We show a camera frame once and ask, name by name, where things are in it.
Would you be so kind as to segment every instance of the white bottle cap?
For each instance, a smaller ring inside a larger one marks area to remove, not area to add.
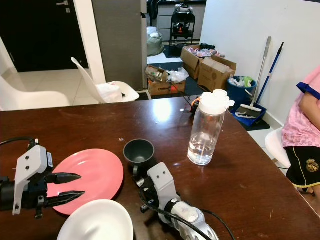
[[[199,108],[206,114],[221,115],[233,105],[235,105],[235,101],[230,100],[228,93],[225,90],[217,89],[213,92],[204,92],[201,95]]]

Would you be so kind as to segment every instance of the white cabinet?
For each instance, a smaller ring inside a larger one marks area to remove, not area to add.
[[[189,6],[193,7],[193,14],[195,16],[193,39],[199,40],[201,38],[206,5],[189,4]],[[153,26],[162,34],[163,41],[170,40],[171,17],[174,14],[174,10],[175,5],[159,5],[158,17],[152,22]]]

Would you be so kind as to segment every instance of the blue dustpan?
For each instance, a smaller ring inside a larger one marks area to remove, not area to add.
[[[262,119],[267,111],[267,109],[265,109],[263,106],[260,106],[258,104],[254,104],[253,105],[255,108],[257,109],[261,109],[262,111],[260,112],[260,115],[256,118],[243,118],[243,117],[237,117],[236,116],[236,112],[238,110],[238,108],[240,107],[240,105],[235,105],[232,110],[230,110],[230,113],[241,123],[245,124],[246,126],[248,127],[251,127],[252,124],[254,124],[255,122],[259,121],[260,119]]]

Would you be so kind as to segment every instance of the red object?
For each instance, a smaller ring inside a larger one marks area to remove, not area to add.
[[[173,86],[173,85],[171,86],[170,91],[172,93],[177,93],[178,92],[177,89],[175,88],[175,86]]]
[[[53,173],[74,173],[80,179],[64,184],[48,184],[48,197],[62,192],[85,191],[79,198],[54,209],[71,215],[82,205],[93,200],[112,199],[124,179],[124,168],[120,159],[104,149],[88,149],[75,153],[62,161]]]

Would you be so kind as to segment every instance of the brown box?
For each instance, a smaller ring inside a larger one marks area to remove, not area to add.
[[[158,82],[148,80],[148,90],[151,96],[164,94],[177,94],[185,92],[186,81],[171,84],[170,82]]]
[[[148,68],[152,68],[154,69],[155,72],[160,72],[162,73],[161,77],[155,76],[153,74],[148,73]],[[159,82],[163,82],[165,83],[168,79],[168,73],[166,70],[162,69],[162,68],[158,68],[156,66],[152,66],[152,65],[148,65],[145,69],[145,74],[147,75],[148,79],[152,80],[152,81],[159,81]]]
[[[200,45],[184,46],[180,56],[183,61],[183,68],[188,72],[191,78],[197,80],[200,72],[200,63],[203,61],[203,59],[187,51],[187,48],[193,48],[196,50],[200,49]]]
[[[230,75],[235,75],[237,64],[218,56],[205,58],[200,64],[198,85],[213,92],[225,90]]]

